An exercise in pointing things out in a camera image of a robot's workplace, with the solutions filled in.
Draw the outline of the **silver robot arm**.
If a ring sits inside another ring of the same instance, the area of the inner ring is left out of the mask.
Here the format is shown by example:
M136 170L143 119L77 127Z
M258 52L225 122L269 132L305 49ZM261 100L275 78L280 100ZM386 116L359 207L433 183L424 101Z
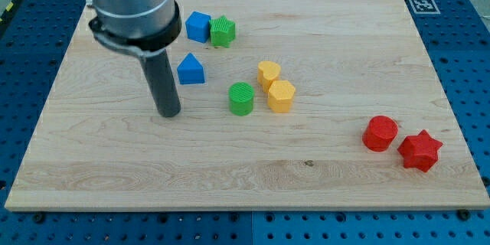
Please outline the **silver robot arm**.
M139 60L159 114L181 110L166 47L181 32L175 0L91 0L96 17L89 23L105 48Z

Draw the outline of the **black clamp ring mount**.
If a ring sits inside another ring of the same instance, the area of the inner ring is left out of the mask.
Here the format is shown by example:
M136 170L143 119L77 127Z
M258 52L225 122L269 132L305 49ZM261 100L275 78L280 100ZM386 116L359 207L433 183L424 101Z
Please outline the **black clamp ring mount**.
M98 17L92 19L88 26L95 40L105 48L120 54L141 57L144 53L155 53L165 49L178 38L181 32L181 16L176 1L174 1L174 8L172 19L162 30L143 38L124 38L113 34L106 29Z

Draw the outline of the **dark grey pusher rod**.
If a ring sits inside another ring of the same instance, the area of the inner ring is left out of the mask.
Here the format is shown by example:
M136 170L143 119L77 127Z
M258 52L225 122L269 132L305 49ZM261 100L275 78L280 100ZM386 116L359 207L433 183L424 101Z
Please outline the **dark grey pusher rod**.
M144 51L140 64L158 113L163 117L176 116L181 104L166 49Z

